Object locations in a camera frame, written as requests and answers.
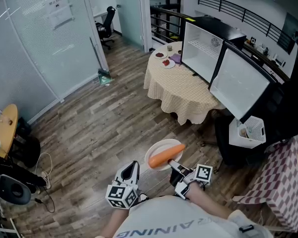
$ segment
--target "wooden floor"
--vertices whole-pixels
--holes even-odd
[[[157,141],[175,138],[186,145],[181,159],[187,167],[197,163],[216,165],[217,147],[202,146],[198,125],[180,126],[160,109],[143,89],[150,54],[126,45],[115,35],[113,49],[106,52],[114,81],[100,86],[98,79],[83,86],[55,106],[33,126],[42,152],[50,153],[55,213],[31,201],[26,206],[4,205],[4,214],[13,217],[25,237],[97,236],[112,208],[105,201],[107,185],[122,165],[137,160],[141,164],[139,187],[150,197],[172,194],[170,170],[154,172],[144,164],[146,151]],[[50,159],[42,156],[39,166],[50,170]],[[276,225],[265,205],[237,205],[230,199],[249,190],[260,165],[236,170],[222,166],[214,175],[207,193],[231,209],[241,209],[255,222]],[[53,208],[46,192],[35,195]]]

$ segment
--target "office chair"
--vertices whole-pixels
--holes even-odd
[[[12,204],[25,205],[31,200],[31,191],[20,181],[0,175],[0,198]]]
[[[277,84],[252,115],[263,119],[266,133],[266,142],[253,149],[228,143],[228,127],[234,116],[215,119],[217,145],[225,164],[242,167],[262,161],[268,146],[298,135],[298,88],[291,81]]]
[[[114,40],[104,40],[104,38],[109,38],[112,35],[111,32],[111,22],[113,21],[114,15],[115,15],[115,8],[113,8],[113,6],[109,6],[107,8],[107,16],[106,19],[103,23],[103,25],[101,25],[100,23],[96,23],[96,28],[98,31],[98,35],[100,38],[100,42],[103,46],[107,47],[108,50],[111,49],[111,47],[109,45],[107,45],[107,42],[115,42]]]

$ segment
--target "beige tablecloth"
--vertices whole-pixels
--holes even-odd
[[[224,106],[209,92],[208,84],[184,65],[174,68],[161,67],[165,59],[156,59],[156,52],[168,52],[168,56],[182,49],[182,42],[174,42],[172,51],[167,45],[155,50],[148,61],[144,89],[148,97],[162,100],[161,109],[166,113],[175,112],[178,122],[183,125],[186,120],[200,124],[211,109],[224,109]]]

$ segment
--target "small table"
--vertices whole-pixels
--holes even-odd
[[[94,13],[93,14],[93,17],[94,18],[98,18],[98,17],[102,17],[102,16],[105,16],[105,15],[107,15],[108,14],[108,11],[98,11],[97,13]]]
[[[263,167],[254,187],[245,196],[235,196],[233,201],[242,204],[266,202],[275,213],[283,229],[267,227],[275,231],[298,231],[298,135],[286,145],[272,148],[268,163]]]
[[[161,109],[166,113],[175,112],[180,125],[187,120],[201,124],[207,113],[212,109],[224,109],[208,90],[208,83],[193,76],[194,72],[185,65],[175,65],[174,68],[161,67],[165,59],[156,59],[156,52],[167,52],[171,56],[182,50],[182,42],[173,42],[158,48],[150,56],[145,76],[144,89],[148,89],[148,97],[162,100]]]
[[[18,124],[18,109],[15,104],[8,105],[0,115],[0,157],[7,158],[13,143],[16,126]]]

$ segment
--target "round table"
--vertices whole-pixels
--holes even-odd
[[[7,158],[13,143],[16,126],[18,124],[18,108],[15,104],[8,105],[0,115],[0,157]]]
[[[167,51],[167,46],[172,46],[172,51]],[[208,90],[208,83],[185,65],[175,65],[174,68],[161,67],[165,59],[156,59],[157,52],[167,52],[168,57],[182,50],[182,42],[166,44],[156,49],[149,58],[145,76],[144,89],[148,89],[148,97],[162,100],[161,109],[166,113],[175,112],[178,122],[183,125],[186,120],[200,124],[205,119],[208,111],[224,109]]]

